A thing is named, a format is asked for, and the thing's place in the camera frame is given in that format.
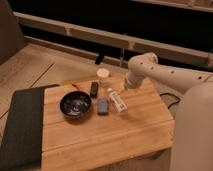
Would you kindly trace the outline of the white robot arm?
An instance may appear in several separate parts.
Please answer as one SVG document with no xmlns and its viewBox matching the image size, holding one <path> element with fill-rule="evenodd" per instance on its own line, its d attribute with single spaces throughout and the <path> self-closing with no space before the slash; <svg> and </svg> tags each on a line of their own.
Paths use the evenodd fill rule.
<svg viewBox="0 0 213 171">
<path fill-rule="evenodd" d="M 213 72 L 160 65 L 153 52 L 132 57 L 126 89 L 149 77 L 183 94 L 175 115 L 170 171 L 213 171 Z"/>
</svg>

